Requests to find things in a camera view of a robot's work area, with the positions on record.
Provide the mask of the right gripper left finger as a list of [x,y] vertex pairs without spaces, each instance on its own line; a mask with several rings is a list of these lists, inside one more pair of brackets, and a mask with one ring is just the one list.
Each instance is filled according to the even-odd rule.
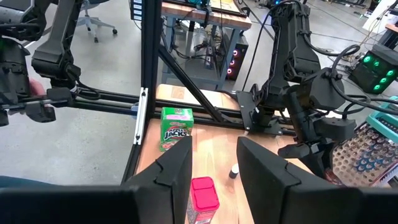
[[122,185],[1,189],[1,223],[184,223],[191,177],[185,136]]

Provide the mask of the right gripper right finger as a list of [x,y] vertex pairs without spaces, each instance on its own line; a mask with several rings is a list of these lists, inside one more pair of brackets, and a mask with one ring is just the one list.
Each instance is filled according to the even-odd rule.
[[339,187],[246,137],[239,173],[255,223],[397,223],[397,190]]

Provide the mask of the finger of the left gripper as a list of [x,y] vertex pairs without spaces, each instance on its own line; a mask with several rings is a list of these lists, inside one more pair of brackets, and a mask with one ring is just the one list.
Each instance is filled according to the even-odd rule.
[[309,156],[322,156],[323,151],[318,144],[289,144],[278,150],[278,155],[283,158],[304,158]]
[[307,156],[307,167],[316,176],[325,179],[325,172],[329,168],[329,161],[324,154],[310,154]]

